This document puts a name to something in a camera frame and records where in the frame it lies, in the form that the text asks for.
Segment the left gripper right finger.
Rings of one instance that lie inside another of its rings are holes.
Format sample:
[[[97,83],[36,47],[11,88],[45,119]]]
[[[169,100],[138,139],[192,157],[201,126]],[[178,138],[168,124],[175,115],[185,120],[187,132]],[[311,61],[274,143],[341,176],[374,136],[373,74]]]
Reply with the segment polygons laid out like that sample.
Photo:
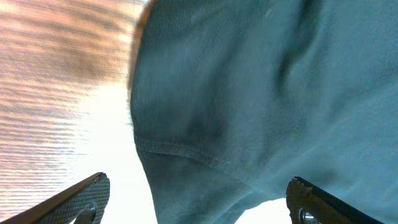
[[[292,224],[382,224],[301,177],[286,190]]]

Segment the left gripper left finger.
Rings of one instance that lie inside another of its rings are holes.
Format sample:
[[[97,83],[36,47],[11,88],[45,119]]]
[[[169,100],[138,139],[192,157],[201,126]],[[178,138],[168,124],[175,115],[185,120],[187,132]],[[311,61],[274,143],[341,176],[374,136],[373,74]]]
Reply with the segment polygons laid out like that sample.
[[[97,172],[2,224],[100,224],[110,198],[110,179]]]

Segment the black t-shirt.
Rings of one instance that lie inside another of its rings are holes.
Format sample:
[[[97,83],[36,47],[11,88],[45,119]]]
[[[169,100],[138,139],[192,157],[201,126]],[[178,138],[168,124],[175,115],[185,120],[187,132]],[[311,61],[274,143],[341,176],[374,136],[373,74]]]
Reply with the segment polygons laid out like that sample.
[[[397,222],[397,2],[161,0],[132,83],[159,223],[234,223],[296,176]]]

